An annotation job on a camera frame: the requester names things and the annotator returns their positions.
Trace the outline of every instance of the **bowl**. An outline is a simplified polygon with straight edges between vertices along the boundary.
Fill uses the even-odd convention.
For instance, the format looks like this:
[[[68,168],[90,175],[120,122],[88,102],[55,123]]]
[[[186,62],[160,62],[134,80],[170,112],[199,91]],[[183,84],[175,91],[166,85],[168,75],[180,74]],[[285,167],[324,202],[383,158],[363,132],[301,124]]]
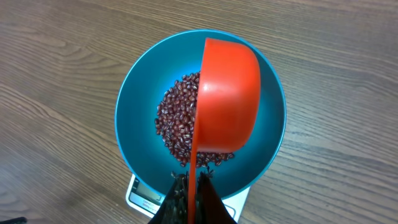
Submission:
[[[190,30],[155,44],[132,66],[124,79],[115,109],[115,132],[127,166],[148,188],[165,195],[174,179],[171,172],[184,174],[156,135],[154,119],[164,92],[182,75],[201,68],[205,39],[213,38],[248,46],[256,55],[261,72],[261,96],[256,123],[249,141],[236,151],[235,158],[216,167],[212,183],[222,198],[232,197],[251,186],[274,160],[285,131],[285,96],[269,61],[249,42],[219,30]]]

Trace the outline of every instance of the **bowl rim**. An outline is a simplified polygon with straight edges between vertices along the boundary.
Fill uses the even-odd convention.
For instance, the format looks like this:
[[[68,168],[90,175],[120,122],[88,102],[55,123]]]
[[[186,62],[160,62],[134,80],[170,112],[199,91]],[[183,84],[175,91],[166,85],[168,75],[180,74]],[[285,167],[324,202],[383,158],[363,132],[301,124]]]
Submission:
[[[241,42],[243,42],[244,44],[246,44],[247,46],[249,46],[251,49],[253,49],[253,51],[255,51],[258,55],[260,55],[260,56],[262,57],[262,59],[266,61],[266,63],[268,64],[269,68],[271,69],[273,75],[275,76],[275,78],[276,78],[276,80],[277,80],[277,82],[278,82],[279,90],[280,90],[280,93],[282,94],[282,101],[283,101],[283,107],[284,107],[284,122],[283,122],[282,132],[281,132],[281,134],[280,134],[278,145],[277,145],[277,147],[276,147],[276,150],[275,150],[274,154],[273,154],[272,157],[271,157],[271,160],[268,162],[268,164],[265,166],[265,168],[263,168],[263,170],[257,175],[256,178],[252,179],[252,181],[250,181],[250,182],[249,182],[248,184],[246,184],[244,187],[242,187],[242,188],[240,188],[239,190],[235,191],[235,193],[232,193],[232,194],[230,194],[230,195],[227,195],[227,196],[223,197],[222,200],[237,195],[238,193],[242,192],[244,189],[246,189],[246,188],[252,186],[254,183],[256,183],[257,180],[259,180],[259,179],[264,175],[264,173],[266,172],[266,170],[269,168],[269,166],[270,166],[270,165],[272,164],[272,162],[274,161],[274,159],[275,159],[277,153],[279,152],[279,148],[280,148],[280,146],[282,145],[282,141],[283,141],[284,134],[285,134],[286,117],[287,117],[287,115],[286,115],[286,99],[285,99],[285,93],[284,93],[284,89],[283,89],[282,83],[280,82],[279,76],[278,76],[278,74],[276,73],[274,67],[271,65],[271,63],[268,61],[268,59],[262,54],[262,52],[261,52],[260,50],[258,50],[257,48],[255,48],[255,46],[253,46],[252,44],[250,44],[248,41],[244,40],[242,37],[238,37],[238,36],[236,36],[236,35],[234,35],[234,34],[231,34],[231,33],[229,33],[229,32],[225,32],[225,31],[222,31],[222,30],[216,30],[216,29],[193,29],[193,30],[186,30],[186,31],[183,31],[183,32],[178,32],[178,33],[176,33],[176,34],[173,34],[173,35],[171,35],[171,36],[168,36],[168,37],[162,39],[161,41],[159,41],[158,43],[156,43],[156,44],[154,44],[152,47],[150,47],[148,50],[146,50],[146,51],[134,62],[134,64],[132,65],[132,67],[131,67],[130,70],[128,71],[126,77],[124,78],[124,80],[123,80],[123,82],[122,82],[122,84],[121,84],[121,86],[120,86],[119,93],[118,93],[118,97],[117,97],[117,99],[116,99],[116,104],[115,104],[115,111],[114,111],[114,131],[115,131],[116,141],[118,142],[118,147],[119,147],[120,153],[122,154],[122,157],[123,157],[125,163],[127,164],[128,168],[130,169],[130,171],[131,171],[131,172],[136,176],[136,178],[138,178],[138,180],[139,180],[140,182],[142,182],[146,187],[148,187],[149,189],[151,189],[152,191],[154,191],[155,193],[157,193],[157,194],[159,194],[159,195],[161,195],[161,196],[163,196],[163,197],[165,196],[164,194],[162,194],[162,193],[158,192],[157,190],[153,189],[150,185],[148,185],[147,183],[145,183],[145,182],[136,174],[136,172],[132,169],[132,167],[131,167],[129,161],[126,159],[126,156],[125,156],[124,153],[123,153],[123,150],[122,150],[122,147],[121,147],[120,141],[119,141],[118,124],[117,124],[117,120],[118,120],[118,117],[117,117],[117,116],[118,116],[119,97],[120,97],[120,94],[121,94],[121,92],[122,92],[124,83],[126,82],[126,80],[127,80],[128,76],[130,75],[132,69],[134,68],[134,66],[136,66],[136,64],[140,61],[140,59],[141,59],[143,56],[145,56],[146,53],[148,53],[150,50],[152,50],[154,47],[156,47],[157,45],[161,44],[162,42],[164,42],[164,41],[166,41],[166,40],[168,40],[168,39],[171,39],[171,38],[173,38],[173,37],[176,37],[176,36],[178,36],[178,35],[184,35],[184,34],[191,33],[191,32],[204,32],[204,31],[205,31],[205,32],[217,32],[217,33],[224,34],[224,35],[228,35],[228,36],[230,36],[230,37],[233,37],[233,38],[235,38],[235,39],[238,39],[238,40],[240,40]]]

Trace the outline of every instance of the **digital scale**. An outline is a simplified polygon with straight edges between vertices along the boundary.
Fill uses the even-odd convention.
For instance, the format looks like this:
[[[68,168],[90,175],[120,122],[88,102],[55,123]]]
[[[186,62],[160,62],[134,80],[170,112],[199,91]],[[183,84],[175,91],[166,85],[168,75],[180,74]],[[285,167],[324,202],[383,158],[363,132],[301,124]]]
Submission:
[[[233,197],[223,200],[225,208],[236,223],[241,216],[249,190],[250,187]],[[144,184],[139,182],[134,174],[132,175],[129,188],[126,193],[126,202],[128,205],[152,218],[160,208],[163,200],[163,196],[160,196],[147,188]]]

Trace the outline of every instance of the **scoop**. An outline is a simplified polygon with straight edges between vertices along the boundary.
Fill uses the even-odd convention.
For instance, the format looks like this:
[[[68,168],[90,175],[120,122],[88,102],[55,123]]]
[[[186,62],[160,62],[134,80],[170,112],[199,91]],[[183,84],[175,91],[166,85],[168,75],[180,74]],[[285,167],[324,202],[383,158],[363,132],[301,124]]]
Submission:
[[[260,68],[245,45],[207,38],[201,65],[188,187],[188,223],[195,221],[197,152],[242,148],[259,107]]]

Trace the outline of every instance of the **scoop handle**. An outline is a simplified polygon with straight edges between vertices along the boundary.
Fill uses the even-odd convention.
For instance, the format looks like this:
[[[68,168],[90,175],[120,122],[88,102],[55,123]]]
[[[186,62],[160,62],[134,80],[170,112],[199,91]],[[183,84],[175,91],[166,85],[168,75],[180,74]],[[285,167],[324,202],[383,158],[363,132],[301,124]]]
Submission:
[[[195,223],[195,209],[196,209],[195,194],[197,192],[196,169],[197,169],[197,152],[198,152],[198,127],[199,127],[198,116],[196,115],[195,125],[193,127],[191,161],[190,161],[189,179],[188,179],[188,224]]]

